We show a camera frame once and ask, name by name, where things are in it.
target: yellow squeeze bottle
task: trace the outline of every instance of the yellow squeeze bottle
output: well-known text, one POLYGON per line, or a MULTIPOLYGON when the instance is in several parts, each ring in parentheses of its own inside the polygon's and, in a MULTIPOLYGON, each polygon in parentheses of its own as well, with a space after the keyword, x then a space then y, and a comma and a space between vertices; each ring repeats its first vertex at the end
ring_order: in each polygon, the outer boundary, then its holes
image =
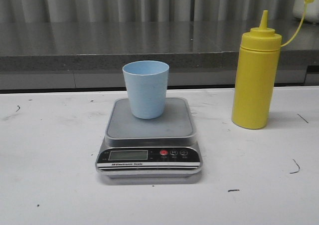
POLYGON ((264 10, 260 26, 242 35, 239 50, 232 121, 243 128, 260 129, 266 126, 273 94, 280 48, 290 43, 303 23, 304 15, 296 33, 281 45, 282 36, 268 28, 268 11, 264 10))

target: lcd display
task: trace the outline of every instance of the lcd display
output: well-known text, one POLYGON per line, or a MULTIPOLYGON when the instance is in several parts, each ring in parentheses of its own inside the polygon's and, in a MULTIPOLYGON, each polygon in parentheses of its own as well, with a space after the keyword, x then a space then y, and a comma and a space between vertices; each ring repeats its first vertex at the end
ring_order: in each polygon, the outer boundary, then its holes
POLYGON ((111 151, 109 160, 147 160, 147 150, 111 151))

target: gray curtain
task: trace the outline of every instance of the gray curtain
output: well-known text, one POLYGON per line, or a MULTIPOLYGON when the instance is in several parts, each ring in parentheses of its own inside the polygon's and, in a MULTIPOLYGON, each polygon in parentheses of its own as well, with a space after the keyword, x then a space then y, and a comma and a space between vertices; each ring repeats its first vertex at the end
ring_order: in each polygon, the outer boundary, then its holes
POLYGON ((0 0, 0 23, 292 18, 294 0, 0 0))

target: cup rim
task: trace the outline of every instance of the cup rim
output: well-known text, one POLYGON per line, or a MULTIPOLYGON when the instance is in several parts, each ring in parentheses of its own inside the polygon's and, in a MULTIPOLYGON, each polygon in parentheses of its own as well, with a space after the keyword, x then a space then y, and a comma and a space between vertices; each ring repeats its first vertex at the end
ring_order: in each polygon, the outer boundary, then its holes
POLYGON ((122 68, 122 71, 124 73, 127 73, 127 74, 131 74, 131 75, 136 75, 136 76, 149 76, 149 75, 156 75, 156 74, 162 74, 162 73, 165 73, 166 71, 169 70, 169 65, 165 62, 162 62, 162 61, 158 61, 158 60, 139 60, 139 61, 134 61, 134 62, 131 62, 131 63, 128 63, 126 65, 123 66, 122 68), (143 63, 143 62, 156 62, 156 63, 160 63, 160 64, 163 64, 163 65, 166 65, 166 69, 161 71, 161 72, 158 72, 158 73, 154 73, 154 74, 135 74, 135 73, 129 73, 127 71, 125 71, 125 67, 128 66, 128 65, 131 65, 131 64, 135 64, 135 63, 143 63))

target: yellow bottle cap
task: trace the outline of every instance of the yellow bottle cap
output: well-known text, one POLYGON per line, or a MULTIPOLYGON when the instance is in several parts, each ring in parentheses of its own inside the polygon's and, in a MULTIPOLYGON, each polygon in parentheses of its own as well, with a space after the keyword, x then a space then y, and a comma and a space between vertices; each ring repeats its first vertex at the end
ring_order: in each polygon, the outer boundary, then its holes
POLYGON ((259 27, 251 28, 250 32, 244 33, 241 47, 256 51, 275 51, 281 46, 282 36, 275 34, 275 30, 268 28, 268 11, 264 10, 259 27))

